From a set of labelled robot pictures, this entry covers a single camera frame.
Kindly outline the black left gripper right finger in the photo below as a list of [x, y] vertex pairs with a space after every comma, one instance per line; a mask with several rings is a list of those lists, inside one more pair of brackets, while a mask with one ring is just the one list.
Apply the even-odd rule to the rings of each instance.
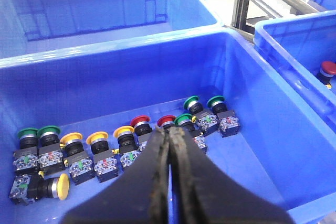
[[222, 172], [181, 127], [169, 131], [178, 223], [292, 223], [276, 206]]

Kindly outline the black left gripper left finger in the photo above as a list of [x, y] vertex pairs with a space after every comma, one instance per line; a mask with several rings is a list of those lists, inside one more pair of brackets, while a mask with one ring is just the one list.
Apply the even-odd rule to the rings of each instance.
[[155, 129], [115, 182], [66, 212], [62, 223], [168, 223], [169, 141]]

